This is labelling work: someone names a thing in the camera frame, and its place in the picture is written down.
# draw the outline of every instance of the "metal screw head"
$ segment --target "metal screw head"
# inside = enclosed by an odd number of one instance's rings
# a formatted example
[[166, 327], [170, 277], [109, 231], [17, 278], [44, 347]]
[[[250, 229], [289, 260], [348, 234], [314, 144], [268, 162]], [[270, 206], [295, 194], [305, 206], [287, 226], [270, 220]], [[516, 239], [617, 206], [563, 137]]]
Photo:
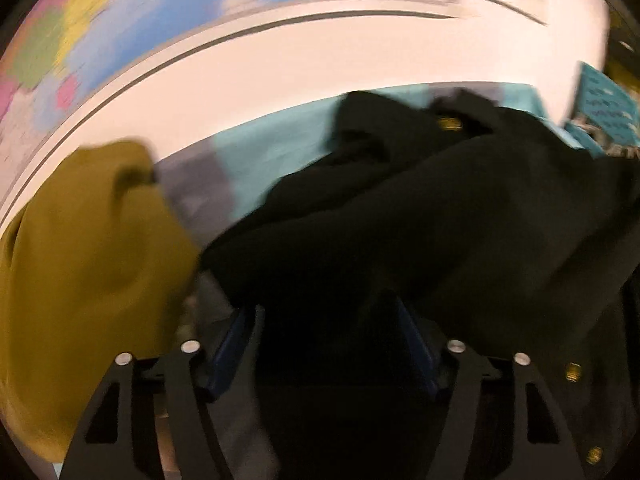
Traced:
[[462, 354], [466, 350], [466, 345], [462, 341], [452, 339], [447, 343], [447, 349], [453, 354]]
[[462, 129], [462, 121], [455, 117], [441, 117], [438, 124], [446, 132], [459, 132]]
[[131, 355], [129, 352], [123, 352], [116, 357], [116, 364], [118, 366], [128, 365], [132, 359], [133, 355]]
[[620, 41], [620, 45], [625, 47], [627, 50], [630, 50], [631, 52], [635, 52], [636, 51], [631, 45], [629, 45], [625, 41]]
[[200, 342], [195, 339], [191, 339], [190, 341], [185, 341], [180, 346], [180, 350], [182, 350], [185, 354], [193, 354], [200, 350]]
[[596, 465], [600, 460], [602, 460], [602, 448], [601, 447], [592, 447], [587, 454], [587, 463], [590, 465]]
[[531, 364], [531, 357], [522, 352], [518, 352], [513, 356], [513, 360], [516, 361], [520, 366], [529, 366]]
[[577, 383], [582, 377], [582, 367], [576, 363], [569, 363], [564, 372], [567, 381]]

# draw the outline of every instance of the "world map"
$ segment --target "world map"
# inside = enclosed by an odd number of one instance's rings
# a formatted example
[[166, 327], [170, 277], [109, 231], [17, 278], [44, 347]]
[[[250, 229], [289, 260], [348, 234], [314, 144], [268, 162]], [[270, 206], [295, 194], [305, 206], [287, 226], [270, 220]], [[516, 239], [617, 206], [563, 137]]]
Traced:
[[93, 92], [158, 46], [290, 0], [39, 0], [0, 58], [0, 204], [33, 153]]

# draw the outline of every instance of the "yellow fabric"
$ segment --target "yellow fabric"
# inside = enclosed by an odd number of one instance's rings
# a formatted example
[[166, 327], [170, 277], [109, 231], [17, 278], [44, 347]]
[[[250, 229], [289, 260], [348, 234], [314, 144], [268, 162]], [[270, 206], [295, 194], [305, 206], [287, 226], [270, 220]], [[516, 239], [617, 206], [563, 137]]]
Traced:
[[640, 93], [640, 79], [615, 60], [607, 61], [607, 75], [610, 79], [622, 86], [637, 102]]
[[198, 250], [152, 171], [135, 142], [77, 150], [0, 240], [0, 408], [51, 462], [117, 354], [174, 341]]

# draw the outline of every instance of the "black cloth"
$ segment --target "black cloth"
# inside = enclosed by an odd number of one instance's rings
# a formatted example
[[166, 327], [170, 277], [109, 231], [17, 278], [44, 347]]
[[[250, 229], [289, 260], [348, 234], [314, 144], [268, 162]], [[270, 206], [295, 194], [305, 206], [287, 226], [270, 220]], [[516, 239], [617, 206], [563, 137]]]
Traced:
[[638, 423], [637, 289], [623, 285], [640, 262], [640, 163], [592, 159], [466, 91], [428, 110], [351, 93], [329, 142], [214, 240], [203, 268], [234, 305], [287, 312], [318, 341], [348, 338], [337, 327], [392, 290], [481, 354], [526, 352], [586, 475], [602, 478]]

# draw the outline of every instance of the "gray fabric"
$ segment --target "gray fabric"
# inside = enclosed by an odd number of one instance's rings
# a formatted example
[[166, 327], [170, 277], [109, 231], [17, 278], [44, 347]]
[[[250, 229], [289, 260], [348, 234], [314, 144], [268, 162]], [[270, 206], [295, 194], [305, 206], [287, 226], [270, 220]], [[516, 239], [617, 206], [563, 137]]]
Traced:
[[196, 309], [193, 322], [196, 336], [200, 336], [211, 323], [231, 316], [233, 307], [209, 272], [198, 275], [195, 290]]
[[271, 480], [279, 464], [269, 437], [260, 424], [254, 371], [264, 310], [258, 308], [249, 345], [229, 391], [209, 407], [220, 447], [234, 480]]
[[234, 197], [209, 139], [159, 161], [155, 169], [165, 198], [198, 245], [229, 227]]
[[471, 92], [475, 92], [482, 97], [493, 101], [495, 104], [500, 104], [504, 97], [502, 86], [500, 83], [492, 82], [467, 82], [467, 83], [431, 83], [429, 85], [429, 98], [437, 99], [439, 97], [450, 97], [456, 90], [465, 88]]

